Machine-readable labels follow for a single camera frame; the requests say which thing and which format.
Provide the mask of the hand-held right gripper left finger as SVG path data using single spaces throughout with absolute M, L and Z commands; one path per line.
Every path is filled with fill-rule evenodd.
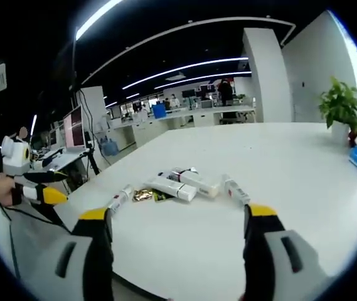
M 35 300 L 113 300 L 112 219 L 83 213 L 71 230 L 37 214 L 16 214 L 16 276 Z

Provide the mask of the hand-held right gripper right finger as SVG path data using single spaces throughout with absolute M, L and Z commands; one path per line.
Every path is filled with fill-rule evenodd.
M 243 300 L 315 300 L 334 282 L 317 251 L 268 206 L 244 206 Z

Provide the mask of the person's left hand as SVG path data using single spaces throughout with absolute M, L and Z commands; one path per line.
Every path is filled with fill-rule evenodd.
M 0 177 L 0 204 L 4 207 L 13 205 L 12 191 L 15 183 L 10 177 Z

